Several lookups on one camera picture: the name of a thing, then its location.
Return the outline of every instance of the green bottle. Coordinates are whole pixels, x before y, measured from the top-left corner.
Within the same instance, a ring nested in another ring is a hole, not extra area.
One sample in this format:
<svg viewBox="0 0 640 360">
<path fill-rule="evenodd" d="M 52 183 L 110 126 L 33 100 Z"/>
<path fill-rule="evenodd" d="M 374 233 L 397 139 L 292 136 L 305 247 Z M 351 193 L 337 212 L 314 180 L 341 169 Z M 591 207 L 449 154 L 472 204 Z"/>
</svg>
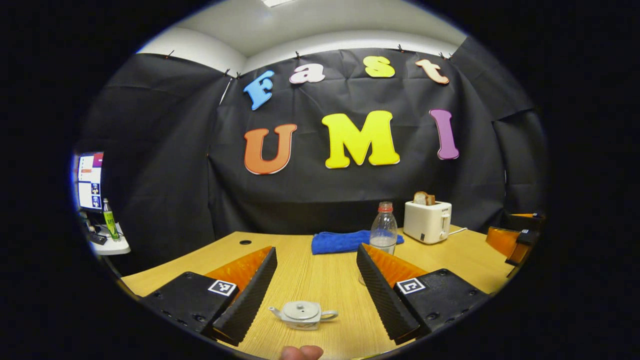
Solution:
<svg viewBox="0 0 640 360">
<path fill-rule="evenodd" d="M 102 213 L 104 214 L 104 219 L 107 222 L 107 228 L 109 229 L 109 233 L 111 234 L 111 238 L 113 241 L 119 241 L 120 235 L 118 235 L 118 229 L 116 228 L 116 222 L 113 220 L 113 211 L 111 210 L 111 206 L 109 206 L 109 201 L 105 198 L 103 200 L 104 207 L 102 208 Z"/>
</svg>

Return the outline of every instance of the black fabric curtain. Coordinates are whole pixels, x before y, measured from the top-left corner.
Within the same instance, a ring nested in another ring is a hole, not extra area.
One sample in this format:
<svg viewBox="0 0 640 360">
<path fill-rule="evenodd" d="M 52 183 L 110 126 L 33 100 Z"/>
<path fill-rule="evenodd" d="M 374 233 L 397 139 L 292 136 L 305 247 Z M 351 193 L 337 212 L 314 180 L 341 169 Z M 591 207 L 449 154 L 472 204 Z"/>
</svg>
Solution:
<svg viewBox="0 0 640 360">
<path fill-rule="evenodd" d="M 205 65 L 134 55 L 97 96 L 76 151 L 104 151 L 102 191 L 131 252 L 122 275 L 215 239 L 207 205 L 207 146 L 228 77 Z"/>
<path fill-rule="evenodd" d="M 368 56 L 386 58 L 395 74 L 372 78 L 363 63 Z M 415 64 L 425 59 L 440 67 L 448 84 Z M 290 82 L 296 68 L 313 63 L 323 66 L 324 79 Z M 243 90 L 269 70 L 272 86 L 265 92 L 271 98 L 252 110 Z M 438 157 L 431 110 L 451 113 L 459 157 Z M 343 147 L 350 164 L 329 168 L 335 139 L 323 118 L 345 114 L 361 131 L 373 111 L 391 113 L 399 162 L 372 165 L 372 143 L 361 165 Z M 296 126 L 286 166 L 254 174 L 245 163 L 247 132 L 268 130 L 261 156 L 269 161 L 278 154 L 275 128 L 285 124 Z M 77 148 L 105 152 L 104 194 L 132 249 L 112 257 L 125 275 L 234 231 L 368 229 L 383 200 L 394 203 L 402 226 L 404 203 L 416 191 L 450 202 L 452 224 L 485 232 L 505 213 L 543 210 L 544 138 L 524 91 L 469 38 L 451 59 L 390 49 L 327 51 L 240 79 L 187 60 L 137 54 L 98 96 Z"/>
</svg>

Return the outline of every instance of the ceiling light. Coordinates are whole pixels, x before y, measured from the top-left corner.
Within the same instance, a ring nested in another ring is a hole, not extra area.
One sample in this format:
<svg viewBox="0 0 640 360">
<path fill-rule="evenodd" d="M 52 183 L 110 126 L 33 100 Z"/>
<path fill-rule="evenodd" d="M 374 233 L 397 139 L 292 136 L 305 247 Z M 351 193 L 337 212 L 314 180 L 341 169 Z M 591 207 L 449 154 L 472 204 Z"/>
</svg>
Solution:
<svg viewBox="0 0 640 360">
<path fill-rule="evenodd" d="M 280 4 L 289 3 L 291 1 L 293 0 L 262 0 L 262 2 L 270 8 Z"/>
</svg>

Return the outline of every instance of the cable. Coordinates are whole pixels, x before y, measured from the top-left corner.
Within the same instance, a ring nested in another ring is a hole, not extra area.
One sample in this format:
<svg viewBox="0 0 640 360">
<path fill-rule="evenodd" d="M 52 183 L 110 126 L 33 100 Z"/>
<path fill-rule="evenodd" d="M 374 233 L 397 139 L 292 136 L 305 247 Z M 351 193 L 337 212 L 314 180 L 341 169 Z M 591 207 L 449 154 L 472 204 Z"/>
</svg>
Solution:
<svg viewBox="0 0 640 360">
<path fill-rule="evenodd" d="M 455 233 L 459 233 L 459 232 L 460 232 L 460 231 L 462 231 L 462 230 L 467 230 L 467 228 L 466 228 L 466 227 L 463 227 L 463 228 L 462 228 L 462 229 L 460 229 L 460 230 L 455 230 L 453 233 L 449 233 L 449 235 L 453 235 L 453 234 L 455 234 Z"/>
<path fill-rule="evenodd" d="M 98 227 L 100 227 L 101 229 L 103 229 L 103 230 L 105 230 L 106 232 L 110 233 L 109 228 L 108 228 L 108 227 L 106 227 L 105 225 L 102 225 L 102 224 L 101 224 L 101 225 L 98 225 Z M 120 231 L 118 231 L 118 235 L 122 235 L 122 236 L 124 236 L 124 234 L 123 234 L 123 233 L 121 233 Z"/>
</svg>

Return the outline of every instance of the orange letter u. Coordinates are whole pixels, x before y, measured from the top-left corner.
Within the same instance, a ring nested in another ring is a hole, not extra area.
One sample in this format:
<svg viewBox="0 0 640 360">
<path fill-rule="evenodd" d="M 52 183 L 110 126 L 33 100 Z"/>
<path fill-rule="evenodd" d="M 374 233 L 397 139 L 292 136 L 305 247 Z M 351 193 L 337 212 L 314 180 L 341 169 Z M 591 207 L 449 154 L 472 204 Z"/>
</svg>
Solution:
<svg viewBox="0 0 640 360">
<path fill-rule="evenodd" d="M 291 158 L 291 135 L 298 127 L 295 124 L 284 124 L 273 132 L 278 134 L 278 154 L 273 160 L 262 159 L 262 141 L 269 133 L 267 129 L 255 129 L 244 134 L 246 149 L 244 150 L 244 167 L 256 175 L 274 174 L 282 170 Z"/>
</svg>

